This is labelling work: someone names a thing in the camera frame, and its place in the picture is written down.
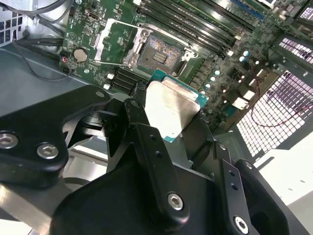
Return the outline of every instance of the silver metal plate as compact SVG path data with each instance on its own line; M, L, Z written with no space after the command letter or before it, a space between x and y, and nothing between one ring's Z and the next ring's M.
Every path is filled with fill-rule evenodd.
M147 88L145 107L150 125L163 138L176 138L200 110L197 96L170 78L152 81Z

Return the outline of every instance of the ram slot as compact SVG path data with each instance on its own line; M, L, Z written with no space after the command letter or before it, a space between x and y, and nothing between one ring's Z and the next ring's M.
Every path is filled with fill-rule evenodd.
M172 13L167 10L169 14L175 13L182 17L185 24L192 25L192 27L198 28L197 30L201 32L205 30L209 34L214 35L214 38L216 40L222 40L225 44L233 46L235 42L233 34L230 34L229 32L226 32L216 27L215 25L209 23L208 21L202 19L191 11L184 9L182 6L170 0L155 0L155 2L158 2L159 4L165 6L167 9L170 9Z
M115 73L117 75L122 75L122 76L128 77L129 79L131 79L134 82L136 82L138 80L147 81L145 79L145 77L137 75L136 73L125 70L125 69L117 68Z
M124 92L126 93L130 93L134 84L136 82L129 79L129 77L125 77L122 75L118 75L117 77L114 78L114 80L112 81L112 86L113 87L117 87L117 88L122 88Z
M172 21L170 18L162 16L160 13L156 12L153 9L150 9L146 6L140 7L141 12L146 15L147 17L153 19L156 22L159 22L162 25L165 25L172 31L175 31L176 33L183 35L187 37L189 40L193 41L194 43L202 46L203 48L217 54L221 55L224 54L222 47L217 47L213 43L210 43L206 41L202 37L198 37L196 34L193 34L190 30L187 30L186 28L182 27L181 25L177 24L176 22Z
M218 47L228 47L229 45L221 40L220 38L217 38L215 35L207 32L204 29L199 28L194 23L186 20L184 17L182 17L180 14L177 14L175 11L171 10L171 6L163 6L163 4L159 4L156 0L153 2L146 2L146 7L150 9L154 9L158 13L170 18L173 22L176 22L181 27L184 27L188 29L190 32L192 32L197 37L202 37L203 39L209 41L210 43L215 44Z
M212 10L216 11L218 14L224 16L225 18L230 19L232 22L241 26L242 28L246 29L247 31L253 32L253 30L255 29L254 26L252 26L248 22L240 19L238 16L230 13L229 11L227 11L226 9L224 9L223 7L218 5L217 3L215 3L211 0L202 0L202 2L204 4L206 4L208 7L210 7Z

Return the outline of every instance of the black mounting arm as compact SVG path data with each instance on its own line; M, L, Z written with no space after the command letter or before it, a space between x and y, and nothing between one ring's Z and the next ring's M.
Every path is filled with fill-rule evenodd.
M133 95L110 98L85 86L0 117L0 192L27 201L26 208L49 200L62 182L67 150L100 135L107 139L108 172L55 208L36 204L39 215L50 216L45 229L51 235L271 235L277 234L273 221L279 221L280 234L308 234L250 163L233 166L200 116L182 132L193 170L173 165L159 131L149 125L143 84ZM250 198L258 193L262 197ZM1 196L0 207L23 220L12 199ZM25 222L43 231L38 220Z

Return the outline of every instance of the screw hole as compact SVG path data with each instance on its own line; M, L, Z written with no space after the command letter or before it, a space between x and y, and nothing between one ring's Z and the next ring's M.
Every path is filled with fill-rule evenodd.
M239 226L242 227L243 229L246 228L245 224L243 222L239 222Z
M235 176L235 173L232 172L231 170L229 171L229 174L230 174L231 176Z
M159 152L159 151L156 151L156 156L157 156L158 158L161 158L161 157L162 157L162 154L161 154L161 152Z
M103 98L105 95L102 92L96 92L96 95Z
M136 100L131 100L131 104L136 108L140 108L140 104Z
M156 138L155 138L155 136L154 135L149 135L149 137L150 137L150 139L152 139L153 141L155 141L156 140Z
M237 186L235 186L234 184L231 184L231 187L236 191L238 190Z

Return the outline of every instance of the silver screw head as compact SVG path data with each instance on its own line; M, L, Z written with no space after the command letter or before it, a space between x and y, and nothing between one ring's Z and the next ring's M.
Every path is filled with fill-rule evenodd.
M249 228L248 225L246 224L246 222L241 219L238 216L234 217L234 222L236 227L243 233L243 234L248 234L249 233Z
M44 143L37 148L37 154L44 159L54 159L59 154L59 150L52 144Z
M15 147L19 139L11 133L0 133L0 148L9 149Z
M252 166L250 163L246 162L246 166L251 170L252 169Z
M182 199L176 193L170 193L167 196L167 200L173 209L177 211L180 211L182 209L183 207Z
M148 31L143 30L143 31L142 31L142 36L147 37L147 36L148 36Z

